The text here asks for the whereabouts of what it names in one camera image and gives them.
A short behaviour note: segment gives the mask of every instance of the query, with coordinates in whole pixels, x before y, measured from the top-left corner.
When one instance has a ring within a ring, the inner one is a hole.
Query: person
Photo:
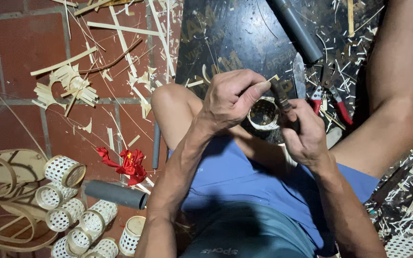
[[[303,99],[286,115],[286,149],[238,124],[269,90],[251,70],[217,74],[202,102],[159,87],[152,108],[170,150],[135,257],[176,257],[181,209],[196,234],[181,257],[386,257],[362,202],[413,148],[413,0],[389,0],[367,67],[370,117],[330,150]],[[298,165],[288,167],[288,155]]]

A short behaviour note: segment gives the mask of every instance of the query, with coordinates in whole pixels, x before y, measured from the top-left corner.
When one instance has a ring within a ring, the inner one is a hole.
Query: knife
[[[293,77],[297,98],[305,99],[305,68],[301,54],[297,53],[293,62]]]

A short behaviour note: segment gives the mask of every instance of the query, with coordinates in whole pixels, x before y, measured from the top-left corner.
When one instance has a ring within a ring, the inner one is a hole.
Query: tile floor
[[[74,0],[79,3],[79,8],[85,7],[88,0]],[[179,38],[182,19],[182,0],[172,0],[179,5],[170,14],[171,38]],[[160,12],[160,22],[167,25],[167,13],[163,11],[161,3],[154,1],[156,9]],[[138,27],[148,30],[157,30],[148,1],[134,3],[129,7],[129,11],[135,13],[127,16],[125,12],[117,15],[119,24],[127,27]],[[115,11],[123,9],[123,5],[114,7]],[[114,135],[114,145],[116,153],[110,151],[111,159],[118,161],[117,153],[123,148],[123,142],[116,135],[117,128],[112,118],[105,112],[111,112],[116,118],[119,129],[122,131],[123,139],[128,144],[137,135],[140,138],[131,146],[131,150],[140,149],[146,158],[143,166],[148,171],[148,176],[152,181],[156,181],[158,173],[164,168],[166,160],[166,145],[161,141],[159,153],[159,167],[154,172],[152,169],[152,144],[154,138],[154,116],[150,113],[147,120],[141,117],[140,99],[134,94],[130,95],[130,86],[127,85],[128,75],[122,73],[113,76],[128,65],[124,59],[118,62],[109,71],[113,81],[104,81],[101,76],[93,77],[89,80],[92,87],[97,90],[100,97],[95,108],[88,106],[82,101],[76,101],[72,106],[67,120],[63,114],[64,109],[59,105],[51,105],[48,110],[39,108],[31,103],[37,95],[33,91],[36,83],[48,85],[49,73],[38,76],[31,76],[30,72],[49,67],[62,62],[72,56],[76,56],[87,50],[86,42],[90,47],[95,43],[89,38],[85,38],[83,30],[91,34],[106,51],[98,47],[99,51],[94,53],[94,57],[99,60],[99,66],[106,65],[114,61],[122,54],[122,47],[118,34],[115,30],[90,28],[85,24],[87,21],[114,24],[110,9],[104,7],[98,12],[91,11],[81,16],[77,21],[80,26],[68,14],[66,20],[65,7],[62,4],[49,0],[11,0],[0,3],[0,93],[1,96],[13,108],[14,112],[20,116],[29,131],[33,134],[37,142],[42,146],[49,156],[58,154],[66,155],[76,161],[87,165],[87,172],[83,185],[90,180],[99,179],[107,182],[118,183],[120,175],[113,168],[102,164],[101,157],[96,153],[95,147],[107,146],[109,144],[106,127],[112,128]],[[165,72],[167,61],[161,57],[163,45],[158,37],[148,37],[144,34],[123,32],[127,45],[140,38],[142,44],[138,45],[131,52],[132,57],[140,56],[150,47],[155,45],[141,60],[135,63],[137,75],[141,76],[148,71],[148,66],[157,68],[155,80],[162,83],[166,81]],[[179,43],[170,43],[170,53],[174,58],[176,68],[176,58],[178,56]],[[86,70],[91,62],[88,56],[73,62],[72,65],[79,64],[80,70]],[[136,85],[141,94],[150,101],[151,93],[142,84]],[[69,103],[70,98],[61,99],[60,94],[63,88],[60,83],[54,84],[52,88],[55,99],[61,103]],[[72,124],[76,126],[87,126],[92,119],[92,133],[89,134],[77,127],[73,130]],[[9,109],[0,101],[0,150],[12,148],[36,149],[36,144],[23,129],[20,123],[11,114]],[[96,199],[78,194],[90,207]],[[0,208],[0,215],[5,211]],[[123,231],[123,225],[128,218],[134,215],[145,216],[146,211],[119,206],[118,215],[112,226],[108,227],[104,236],[119,239]],[[21,253],[18,257],[47,257],[48,249],[41,249],[32,253]]]

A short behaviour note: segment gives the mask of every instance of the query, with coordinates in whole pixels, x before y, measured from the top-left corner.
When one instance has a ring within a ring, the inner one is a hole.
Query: red flag
[[[97,147],[96,151],[101,157],[103,157],[101,162],[105,165],[115,167],[116,172],[119,174],[126,174],[130,176],[129,185],[139,184],[146,178],[146,171],[141,165],[144,155],[140,150],[135,149],[133,152],[123,150],[119,154],[119,156],[123,158],[122,166],[109,158],[108,150],[105,147]]]

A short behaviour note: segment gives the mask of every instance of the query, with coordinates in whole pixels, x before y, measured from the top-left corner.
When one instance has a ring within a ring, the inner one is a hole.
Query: forearm
[[[364,207],[340,173],[334,158],[313,172],[320,191],[326,221],[342,257],[386,257]]]
[[[212,138],[201,118],[195,117],[184,138],[159,175],[147,204],[146,222],[135,257],[176,256],[173,223],[188,192],[205,147]]]

